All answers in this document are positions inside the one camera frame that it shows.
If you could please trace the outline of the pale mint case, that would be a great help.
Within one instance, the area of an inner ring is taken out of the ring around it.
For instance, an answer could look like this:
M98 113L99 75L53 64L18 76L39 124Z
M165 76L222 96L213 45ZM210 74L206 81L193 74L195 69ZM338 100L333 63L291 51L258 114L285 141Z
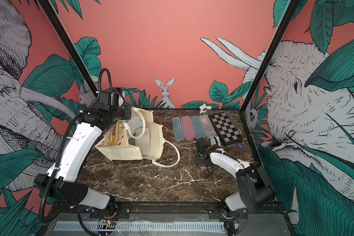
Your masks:
M217 145L217 146L221 147L220 139L218 136L214 136L214 137L209 138L209 141L210 141L211 146Z

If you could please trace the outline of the translucent white pencil case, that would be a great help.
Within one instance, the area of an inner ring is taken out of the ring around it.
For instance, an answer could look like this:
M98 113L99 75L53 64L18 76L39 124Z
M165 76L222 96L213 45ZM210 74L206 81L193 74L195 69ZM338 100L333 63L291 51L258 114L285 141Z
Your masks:
M216 133L208 115L202 115L202 116L199 116L199 118L200 118L200 122L204 128L204 131L206 133L206 137L212 138L212 137L217 136L217 133Z

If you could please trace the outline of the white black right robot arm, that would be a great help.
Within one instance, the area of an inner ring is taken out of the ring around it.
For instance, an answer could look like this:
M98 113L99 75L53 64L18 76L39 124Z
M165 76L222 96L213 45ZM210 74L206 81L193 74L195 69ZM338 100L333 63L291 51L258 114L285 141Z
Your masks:
M241 160L217 144L210 146L204 138L194 138L193 141L199 167L209 169L216 165L236 179L238 192L224 200L229 212L256 211L275 198L275 189L260 162Z

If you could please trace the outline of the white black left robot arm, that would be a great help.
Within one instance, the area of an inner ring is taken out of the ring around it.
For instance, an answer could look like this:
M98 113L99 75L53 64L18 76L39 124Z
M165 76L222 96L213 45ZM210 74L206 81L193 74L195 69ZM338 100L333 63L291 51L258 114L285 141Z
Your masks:
M131 108L95 110L87 109L72 121L76 130L70 140L63 138L55 164L35 177L36 186L46 196L66 204L106 209L112 198L104 193L77 183L85 159L103 130L116 121L128 120Z

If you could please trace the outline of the cream floral canvas tote bag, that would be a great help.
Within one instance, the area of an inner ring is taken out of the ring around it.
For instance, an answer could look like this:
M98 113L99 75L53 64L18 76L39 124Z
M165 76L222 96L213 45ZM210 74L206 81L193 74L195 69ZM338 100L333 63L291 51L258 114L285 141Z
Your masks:
M135 146L135 140L143 135L146 127L150 134L150 154L142 156L140 149ZM154 122L152 110L131 107L131 119L117 121L113 128L114 130L110 135L104 137L95 145L95 148L109 160L148 159L152 161L153 165L162 168L172 168L180 162L179 150L164 138L163 125ZM169 144L175 149L177 161L174 164L163 165L157 162L162 156L164 144Z

